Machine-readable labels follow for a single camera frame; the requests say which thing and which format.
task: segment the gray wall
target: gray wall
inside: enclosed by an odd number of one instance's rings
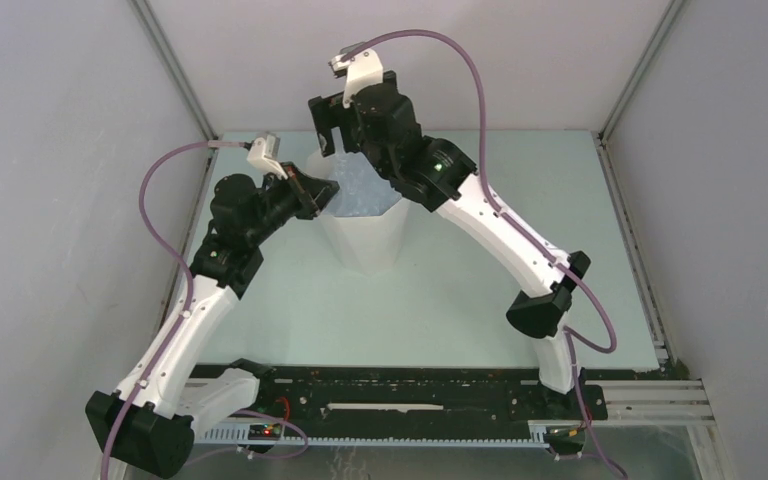
[[[326,62],[346,45],[405,28],[445,33],[469,52],[481,71],[490,128],[597,129],[668,3],[152,2],[219,132],[310,130],[305,101],[342,88]],[[387,42],[376,51],[398,73],[424,128],[477,127],[475,85],[451,48],[425,38]]]
[[[768,2],[690,2],[610,151],[738,475],[768,478]]]
[[[89,479],[83,406],[148,345],[172,262],[142,175],[199,135],[124,0],[0,1],[0,479]],[[204,152],[156,175],[183,238]]]

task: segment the light blue tabletop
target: light blue tabletop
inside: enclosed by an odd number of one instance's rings
[[[448,138],[477,163],[477,132],[428,134]],[[279,135],[280,161],[303,169],[317,148],[314,133]],[[234,132],[224,139],[253,137]],[[210,184],[232,173],[260,183],[244,150],[222,149]],[[619,348],[600,355],[581,346],[582,363],[657,368],[590,133],[490,132],[488,175],[502,198],[544,237],[569,252],[583,250],[593,261],[585,280],[611,315]],[[210,198],[201,206],[194,242],[206,233]],[[345,269],[315,220],[290,220],[261,249],[263,266],[201,362],[245,357],[287,365],[537,367],[528,338],[505,320],[516,282],[465,232],[420,206],[411,207],[396,265],[374,277]],[[596,311],[578,290],[570,315],[575,328],[607,343]]]

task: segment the red wire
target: red wire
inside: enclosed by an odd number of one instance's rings
[[[278,397],[275,399],[275,402],[281,402],[284,404],[284,421],[286,422],[290,419],[290,401],[287,400],[287,397]]]
[[[593,413],[590,412],[590,407],[584,406],[585,409],[587,409],[587,419],[590,420],[590,423],[593,422]],[[587,429],[587,422],[582,421],[581,425],[578,427],[579,430],[585,430]]]

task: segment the wire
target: wire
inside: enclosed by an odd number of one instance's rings
[[[590,407],[585,405],[585,408],[587,409],[587,419],[590,420],[590,422],[593,422],[593,413],[590,412]],[[587,422],[584,420],[581,421],[582,428],[587,428]]]
[[[287,397],[278,397],[275,399],[275,403],[281,402],[284,404],[284,421],[290,419],[290,401],[287,400]]]
[[[252,452],[251,450],[246,450],[249,453],[249,455],[253,455],[255,457],[260,457],[260,458],[269,458],[272,460],[281,460],[285,458],[298,457],[310,447],[310,440],[308,440],[307,435],[304,433],[304,431],[302,431],[301,428],[299,428],[298,426],[296,426],[291,422],[288,422],[286,420],[281,420],[280,418],[276,418],[271,415],[266,415],[265,413],[255,412],[254,410],[242,409],[242,410],[237,410],[236,413],[239,415],[247,415],[249,417],[256,417],[256,418],[261,418],[263,420],[269,420],[272,423],[279,423],[289,428],[290,430],[298,433],[299,436],[302,437],[302,441],[304,442],[304,445],[302,445],[302,448],[296,450],[295,452],[290,452],[283,455],[268,455],[266,453],[257,453],[257,452]]]
[[[522,235],[526,240],[528,240],[529,243],[531,243],[534,248],[536,248],[541,255],[543,255],[549,263],[551,263],[554,267],[556,267],[558,270],[561,271],[564,275],[569,277],[580,289],[584,292],[584,294],[587,296],[587,298],[590,300],[590,303],[593,304],[593,307],[596,308],[596,311],[599,313],[599,317],[602,319],[602,323],[605,325],[605,329],[608,331],[608,346],[603,347],[600,345],[597,345],[596,343],[592,342],[591,340],[585,338],[583,335],[581,335],[578,331],[573,329],[570,326],[565,326],[563,329],[564,335],[567,338],[567,343],[570,347],[570,358],[573,358],[574,356],[574,350],[572,347],[572,338],[575,337],[588,347],[592,348],[593,350],[596,350],[600,353],[612,353],[617,349],[617,334],[614,330],[614,326],[611,323],[611,319],[608,317],[608,312],[605,311],[605,308],[602,306],[602,303],[599,301],[599,299],[596,297],[596,295],[593,293],[592,290],[587,286],[586,283],[576,275],[572,270],[570,270],[569,267],[564,265],[559,261],[558,258],[556,258],[552,253],[546,248],[545,245],[543,245],[540,241],[537,240],[537,238],[534,237],[534,235],[531,234],[524,226],[522,226],[515,218],[513,218],[511,215],[509,215],[507,212],[505,212],[502,208],[502,205],[496,201],[496,197],[493,195],[493,191],[490,188],[490,183],[487,178],[487,105],[486,100],[484,97],[484,86],[481,83],[481,75],[478,73],[478,67],[476,67],[475,62],[473,62],[472,58],[469,56],[469,54],[466,52],[466,50],[463,49],[457,42],[452,40],[451,38],[447,37],[446,35],[443,35],[442,33],[432,32],[430,30],[420,30],[420,29],[411,29],[411,30],[399,30],[396,32],[386,33],[384,35],[379,35],[372,40],[369,40],[367,42],[364,42],[355,48],[353,48],[351,51],[346,53],[340,58],[340,61],[347,61],[354,57],[355,55],[361,53],[362,51],[372,48],[375,45],[378,45],[379,43],[386,42],[388,40],[393,40],[396,38],[405,38],[405,37],[428,37],[433,38],[435,40],[439,40],[446,45],[452,47],[458,54],[461,56],[461,58],[466,63],[467,67],[469,67],[469,71],[472,74],[472,79],[475,82],[475,89],[478,93],[478,177],[479,181],[481,182],[481,190],[484,192],[484,198],[487,200],[487,203],[493,208],[493,210],[499,215],[500,218],[505,219],[505,221],[514,228],[520,235]],[[582,415],[585,419],[585,422],[588,424],[588,428],[590,427],[590,422],[587,417],[586,413],[586,405],[584,404],[584,399],[581,396],[581,385],[579,385],[578,382],[578,367],[576,365],[576,361],[573,360],[573,379],[574,379],[574,386],[576,389],[576,392],[578,392],[578,400],[579,400],[579,407],[582,410]],[[593,437],[593,443],[598,445],[598,440],[596,440],[596,436],[593,434],[593,431],[591,429],[591,436]],[[599,452],[599,455],[601,456],[602,461],[605,463],[605,465],[612,471],[612,472],[618,472],[619,470],[614,469],[613,464],[615,462],[604,455],[604,452],[602,452],[601,448],[598,448],[597,451]]]
[[[618,478],[628,480],[628,473],[623,470],[615,461],[608,458],[605,451],[602,450],[602,444],[599,442],[599,438],[596,436],[596,432],[593,431],[593,422],[590,416],[587,415],[587,404],[584,403],[584,395],[582,394],[581,382],[578,381],[578,357],[575,353],[575,343],[572,341],[572,334],[569,331],[564,332],[566,337],[567,346],[570,350],[570,361],[572,362],[572,376],[573,376],[573,388],[575,389],[575,397],[578,399],[578,409],[581,411],[581,418],[584,419],[590,438],[593,440],[593,446],[596,448],[598,458],[602,459],[602,462],[611,470],[611,472]]]
[[[143,223],[145,224],[151,236],[154,237],[157,243],[159,243],[160,246],[163,247],[163,249],[172,256],[172,258],[175,259],[175,262],[178,264],[178,266],[181,267],[181,270],[184,271],[184,277],[187,283],[187,293],[184,304],[181,306],[181,312],[178,314],[178,318],[175,319],[175,323],[172,324],[172,328],[170,328],[166,336],[163,337],[163,341],[160,343],[160,346],[154,352],[154,355],[152,355],[152,357],[149,359],[145,369],[143,370],[143,373],[139,376],[137,382],[134,384],[134,387],[131,389],[131,393],[125,399],[125,403],[122,404],[122,408],[119,410],[119,413],[113,420],[113,425],[110,427],[110,433],[107,435],[107,440],[104,443],[104,453],[101,457],[101,480],[108,480],[108,472],[110,470],[110,457],[113,453],[113,445],[116,443],[116,436],[119,434],[119,429],[122,428],[122,422],[125,420],[125,416],[127,415],[128,410],[130,410],[131,405],[133,405],[134,400],[137,398],[137,395],[143,388],[140,386],[140,383],[151,375],[155,365],[157,365],[157,362],[160,361],[160,358],[166,352],[169,344],[172,343],[172,339],[175,338],[175,334],[177,334],[178,330],[181,329],[181,325],[184,322],[185,313],[189,313],[189,308],[191,306],[190,304],[193,301],[193,274],[190,272],[190,269],[187,266],[187,261],[183,256],[181,256],[180,253],[178,253],[177,250],[175,250],[172,245],[170,245],[166,240],[163,239],[163,237],[160,236],[159,233],[157,233],[157,230],[154,228],[154,225],[151,224],[151,220],[148,218],[148,213],[146,213],[145,196],[146,190],[148,189],[148,183],[151,180],[152,175],[154,175],[154,172],[157,171],[161,165],[166,163],[167,160],[174,157],[175,155],[186,152],[188,150],[219,146],[250,148],[251,144],[248,142],[195,142],[178,147],[154,162],[154,164],[149,167],[145,177],[143,177],[142,185],[140,185],[139,208]]]
[[[202,461],[202,460],[204,460],[206,458],[210,458],[210,457],[212,457],[214,455],[219,455],[219,454],[223,454],[223,453],[246,452],[248,455],[251,455],[252,457],[260,457],[260,458],[265,458],[265,459],[268,459],[268,460],[279,460],[279,459],[286,459],[286,458],[297,457],[297,456],[301,455],[302,453],[304,453],[305,450],[310,448],[310,440],[308,439],[308,437],[304,433],[304,431],[301,428],[299,428],[297,425],[288,422],[286,419],[281,420],[280,418],[272,417],[272,416],[269,416],[269,415],[264,415],[264,414],[259,413],[259,412],[254,412],[254,411],[245,410],[245,409],[237,410],[235,413],[239,414],[239,415],[248,415],[248,416],[251,416],[251,417],[262,418],[264,420],[269,420],[270,422],[278,423],[280,425],[283,425],[283,426],[289,428],[290,430],[293,430],[296,433],[298,433],[299,436],[302,437],[302,441],[304,442],[304,445],[302,446],[302,448],[296,450],[295,452],[291,452],[291,453],[288,453],[286,455],[266,455],[264,453],[253,452],[253,451],[248,450],[247,448],[245,448],[245,447],[243,447],[241,445],[237,445],[235,447],[222,447],[222,448],[217,448],[217,449],[214,449],[214,450],[210,450],[208,452],[202,453],[201,455],[199,455],[199,456],[197,456],[195,458],[191,458],[191,459],[187,460],[187,463],[184,464],[184,467],[189,467],[190,465],[198,463],[198,462],[200,462],[200,461]]]

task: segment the cable connector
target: cable connector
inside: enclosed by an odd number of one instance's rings
[[[278,162],[278,146],[280,144],[281,139],[274,133],[259,133],[254,139],[252,148],[249,150],[246,158],[260,173],[264,175],[273,173],[280,179],[286,179],[287,172],[284,171],[284,167]]]
[[[361,44],[340,50],[340,54],[328,62],[335,77],[346,77],[346,87],[343,89],[343,108],[349,108],[352,104],[352,98],[364,88],[384,81],[384,67],[381,65],[381,60],[375,50],[366,49],[343,60],[343,57],[358,45]]]
[[[225,140],[211,140],[207,142],[207,148],[245,148],[251,150],[251,142],[227,142]]]
[[[572,455],[566,455],[563,457],[558,452],[555,452],[554,455],[555,455],[555,458],[553,460],[556,462],[560,462],[561,460],[572,460],[571,458],[572,456],[575,456],[576,460],[581,460],[582,458],[584,458],[584,452],[577,452]]]
[[[248,460],[252,460],[252,459],[254,459],[254,452],[253,452],[253,451],[251,451],[251,450],[248,450],[248,449],[244,448],[242,445],[237,445],[237,449],[234,451],[234,453],[235,453],[236,455],[239,455],[239,454],[241,454],[241,453],[245,453],[245,454],[246,454],[246,458],[247,458]]]

